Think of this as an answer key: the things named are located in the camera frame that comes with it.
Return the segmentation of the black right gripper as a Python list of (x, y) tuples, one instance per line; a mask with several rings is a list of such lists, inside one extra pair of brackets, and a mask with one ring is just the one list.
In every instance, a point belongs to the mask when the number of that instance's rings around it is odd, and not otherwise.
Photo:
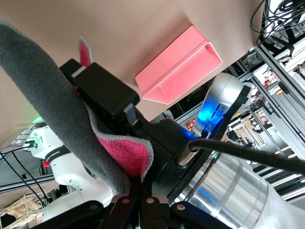
[(170, 118), (151, 123), (133, 109), (136, 123), (127, 114), (113, 115), (95, 109), (95, 134), (100, 144), (119, 166), (112, 173), (125, 172), (129, 177), (141, 176), (152, 182), (152, 192), (177, 198), (188, 186), (210, 151), (189, 152), (187, 144), (196, 137)]

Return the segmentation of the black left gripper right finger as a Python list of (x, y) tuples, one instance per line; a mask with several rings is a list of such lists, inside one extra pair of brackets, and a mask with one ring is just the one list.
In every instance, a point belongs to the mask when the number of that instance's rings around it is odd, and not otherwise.
[(142, 182), (142, 199), (146, 200), (152, 197), (153, 177), (147, 174)]

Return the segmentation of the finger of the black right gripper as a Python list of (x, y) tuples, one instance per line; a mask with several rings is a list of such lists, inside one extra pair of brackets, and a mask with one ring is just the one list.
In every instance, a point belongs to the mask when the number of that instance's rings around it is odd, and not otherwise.
[(136, 122), (139, 95), (100, 65), (94, 62), (83, 66), (71, 77), (80, 95), (96, 113), (103, 111), (118, 122), (126, 119), (131, 125)]
[(77, 72), (82, 65), (77, 62), (75, 59), (68, 60), (65, 64), (63, 64), (59, 69), (64, 74), (64, 76), (72, 83), (73, 77), (72, 75)]

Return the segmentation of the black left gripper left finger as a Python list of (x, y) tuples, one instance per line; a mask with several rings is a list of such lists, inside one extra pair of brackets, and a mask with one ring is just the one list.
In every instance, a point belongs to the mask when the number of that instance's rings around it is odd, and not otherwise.
[(140, 176), (131, 178), (131, 187), (129, 191), (129, 199), (136, 203), (141, 202), (142, 180)]

